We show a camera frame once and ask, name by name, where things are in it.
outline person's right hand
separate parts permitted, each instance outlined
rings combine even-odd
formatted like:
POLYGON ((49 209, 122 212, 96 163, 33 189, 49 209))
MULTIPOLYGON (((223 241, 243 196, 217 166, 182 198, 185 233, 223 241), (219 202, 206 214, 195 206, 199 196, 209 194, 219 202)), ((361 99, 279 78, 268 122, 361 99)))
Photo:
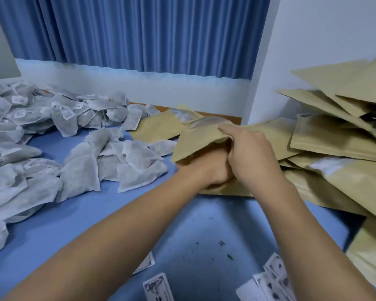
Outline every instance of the person's right hand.
POLYGON ((290 185, 262 132, 252 132, 232 124, 218 127, 233 138, 229 163, 235 177, 256 199, 266 198, 275 194, 276 189, 290 185))

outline person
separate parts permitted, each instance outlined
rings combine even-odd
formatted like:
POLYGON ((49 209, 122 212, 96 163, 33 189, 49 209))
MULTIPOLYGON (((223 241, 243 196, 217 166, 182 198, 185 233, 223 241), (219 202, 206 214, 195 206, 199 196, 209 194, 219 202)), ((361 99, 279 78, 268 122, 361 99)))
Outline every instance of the person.
POLYGON ((263 209, 298 301, 376 301, 374 287, 284 177, 263 133, 230 124, 219 128, 233 139, 231 150, 218 146, 181 167, 61 248, 4 300, 107 300, 198 192, 234 174, 263 209))

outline table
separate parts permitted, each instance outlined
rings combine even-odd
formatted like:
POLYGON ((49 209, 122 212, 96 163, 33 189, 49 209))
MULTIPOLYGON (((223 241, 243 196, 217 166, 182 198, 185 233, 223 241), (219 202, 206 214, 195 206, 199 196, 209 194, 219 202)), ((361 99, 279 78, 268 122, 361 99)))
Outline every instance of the table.
MULTIPOLYGON (((63 163, 88 132, 82 129, 76 136, 63 138, 52 131, 35 136, 29 145, 42 149, 42 157, 63 163)), ((132 139, 125 134, 125 139, 132 139)), ((117 182, 102 181, 101 191, 46 204, 29 219, 9 224, 10 234, 0 251, 0 298, 93 224, 172 176, 175 165, 170 157, 165 162, 169 172, 148 186, 117 193, 117 182)), ((352 213, 307 205, 341 248, 348 247, 364 220, 352 213)), ((110 300, 144 301, 142 283, 161 272, 168 278, 175 301, 239 300, 235 289, 263 271, 273 252, 278 253, 276 240, 254 199, 197 195, 153 248, 156 264, 132 276, 110 300)))

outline wooden trim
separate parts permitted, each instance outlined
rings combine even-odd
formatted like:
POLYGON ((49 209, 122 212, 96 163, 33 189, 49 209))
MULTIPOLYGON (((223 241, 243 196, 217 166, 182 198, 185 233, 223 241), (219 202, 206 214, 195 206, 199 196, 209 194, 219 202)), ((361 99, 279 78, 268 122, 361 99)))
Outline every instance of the wooden trim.
MULTIPOLYGON (((145 103, 140 103, 140 102, 130 102, 130 103, 139 103, 143 106, 145 105, 145 103)), ((169 107, 162 107, 162 106, 155 106, 155 107, 156 107, 156 109, 158 109, 161 112, 164 112, 164 111, 167 111, 168 109, 170 109, 169 107)), ((221 118, 224 118, 224 119, 231 121, 233 124, 236 124, 236 125, 240 125, 241 120, 242 120, 241 117, 222 115, 222 114, 213 114, 213 113, 206 113, 206 112, 199 112, 199 111, 197 111, 197 112, 199 114, 203 115, 203 116, 219 116, 221 118)))

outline curtain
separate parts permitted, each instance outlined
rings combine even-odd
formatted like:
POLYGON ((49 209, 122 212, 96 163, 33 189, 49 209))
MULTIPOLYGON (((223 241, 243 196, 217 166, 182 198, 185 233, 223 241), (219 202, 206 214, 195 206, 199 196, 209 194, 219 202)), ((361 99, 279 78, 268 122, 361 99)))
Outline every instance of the curtain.
POLYGON ((270 0, 0 0, 15 58, 251 79, 270 0))

